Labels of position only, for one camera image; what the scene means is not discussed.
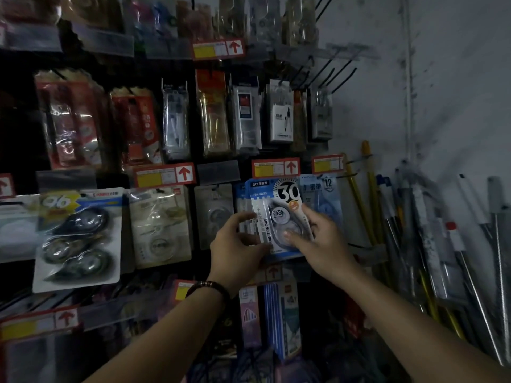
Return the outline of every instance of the finger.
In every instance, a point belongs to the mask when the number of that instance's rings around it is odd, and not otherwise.
[[[258,257],[259,260],[261,260],[261,258],[270,253],[271,244],[259,243],[250,248],[252,249],[252,253],[254,253],[254,255]]]
[[[244,245],[259,244],[261,239],[259,235],[247,234],[245,232],[238,232],[238,237]]]
[[[257,216],[255,212],[236,212],[231,215],[230,218],[225,222],[222,229],[236,231],[241,222],[246,220],[254,219]]]
[[[305,203],[302,203],[302,211],[305,216],[310,220],[312,224],[317,225],[318,227],[324,226],[329,218],[322,213],[314,211],[312,208],[307,207]]]
[[[293,231],[286,230],[284,232],[284,237],[290,244],[300,250],[303,255],[308,254],[314,249],[314,244],[310,240],[303,239],[300,235]]]

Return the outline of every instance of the red arrow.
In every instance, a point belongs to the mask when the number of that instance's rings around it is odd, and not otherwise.
[[[269,273],[271,273],[271,276],[273,279],[275,279],[275,274],[278,273],[278,269],[277,268],[271,268],[268,270]]]
[[[229,48],[232,48],[234,50],[234,53],[238,53],[238,47],[240,47],[240,45],[238,43],[236,43],[235,41],[232,41],[229,44]]]
[[[187,173],[190,174],[191,172],[187,169],[187,167],[182,167],[181,170],[178,172],[178,174],[182,174],[184,180],[187,180]]]
[[[296,168],[296,165],[294,164],[294,162],[289,161],[289,164],[288,164],[288,166],[287,166],[287,167],[289,168],[289,171],[290,171],[291,173],[293,173],[293,168]]]
[[[66,326],[69,326],[69,320],[72,319],[74,317],[74,314],[69,312],[69,311],[65,311],[63,314],[60,315],[59,317],[59,320],[65,320],[65,325]]]

